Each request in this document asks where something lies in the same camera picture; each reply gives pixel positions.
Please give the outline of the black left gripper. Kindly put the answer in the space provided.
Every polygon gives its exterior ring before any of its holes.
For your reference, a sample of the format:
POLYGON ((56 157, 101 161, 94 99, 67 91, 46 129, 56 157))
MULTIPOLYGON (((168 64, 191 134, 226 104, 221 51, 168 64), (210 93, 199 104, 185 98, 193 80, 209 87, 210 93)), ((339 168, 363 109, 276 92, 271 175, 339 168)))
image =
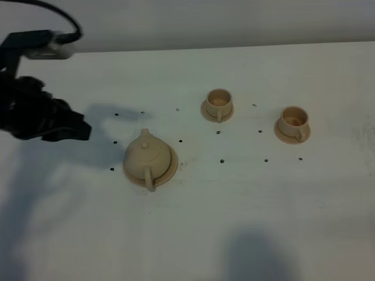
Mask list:
POLYGON ((1 130, 28 140, 42 136, 46 142, 87 141, 91 126, 83 115, 44 91, 45 84, 31 77, 1 72, 1 130))

